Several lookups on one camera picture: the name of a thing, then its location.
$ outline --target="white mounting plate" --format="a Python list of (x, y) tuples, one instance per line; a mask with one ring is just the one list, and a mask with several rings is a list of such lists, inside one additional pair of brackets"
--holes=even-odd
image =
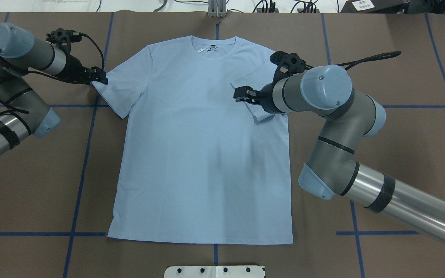
[(264, 266), (168, 267), (164, 278), (265, 278)]

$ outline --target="light blue plastic cap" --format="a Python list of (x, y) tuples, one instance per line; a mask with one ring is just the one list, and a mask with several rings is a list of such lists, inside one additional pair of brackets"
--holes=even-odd
[(20, 58), (34, 47), (34, 35), (11, 23), (0, 23), (0, 56)]
[(345, 69), (327, 65), (308, 70), (302, 77), (300, 90), (308, 104), (329, 110), (343, 105), (350, 98), (352, 83)]
[(34, 132), (34, 135), (37, 138), (42, 138), (44, 135), (48, 134), (57, 127), (61, 123), (61, 119), (54, 112), (52, 108), (49, 109), (48, 114), (42, 120), (42, 123), (39, 125), (37, 130)]
[(375, 121), (372, 128), (367, 132), (364, 137), (370, 137), (374, 136), (383, 126), (386, 122), (386, 110), (380, 105), (376, 100), (373, 99), (373, 97), (367, 95), (367, 97), (371, 98), (372, 101), (375, 104)]
[(335, 195), (306, 163), (303, 165), (302, 173), (298, 178), (298, 184), (307, 192), (324, 200), (330, 200)]

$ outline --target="neckline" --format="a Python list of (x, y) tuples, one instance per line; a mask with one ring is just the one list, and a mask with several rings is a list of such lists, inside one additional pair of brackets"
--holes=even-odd
[[(233, 44), (233, 47), (228, 53), (224, 54), (223, 56), (209, 58), (197, 53), (196, 49), (193, 47), (194, 42), (197, 42), (199, 44), (207, 44), (207, 45), (215, 44), (215, 45), (225, 45), (225, 46)], [(189, 48), (189, 52), (191, 53), (191, 55), (193, 55), (199, 60), (203, 60), (206, 62), (220, 62), (222, 60), (229, 58), (238, 48), (239, 42), (240, 42), (239, 37), (232, 37), (231, 39), (201, 39), (200, 37), (195, 37), (195, 36), (187, 37), (187, 46)]]

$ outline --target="shirt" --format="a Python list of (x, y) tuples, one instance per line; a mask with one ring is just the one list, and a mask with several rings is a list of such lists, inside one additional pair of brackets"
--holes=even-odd
[(129, 114), (108, 236), (177, 243), (293, 242), (285, 114), (237, 103), (272, 50), (239, 37), (151, 44), (93, 82)]

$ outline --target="shirt sleeve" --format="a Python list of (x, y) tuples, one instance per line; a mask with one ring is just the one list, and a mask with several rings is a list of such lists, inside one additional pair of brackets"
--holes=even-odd
[[(250, 86), (255, 90), (260, 90), (265, 85), (272, 82), (275, 69), (276, 65), (272, 64), (271, 62), (265, 62), (247, 74), (244, 74), (238, 79), (231, 81), (230, 84), (233, 89), (241, 86)], [(260, 105), (249, 104), (247, 102), (244, 103), (247, 105), (247, 108), (252, 113), (254, 118), (259, 122), (273, 115), (265, 112)]]
[(152, 75), (149, 46), (107, 73), (108, 85), (92, 85), (121, 118), (125, 118), (138, 98), (147, 90)]

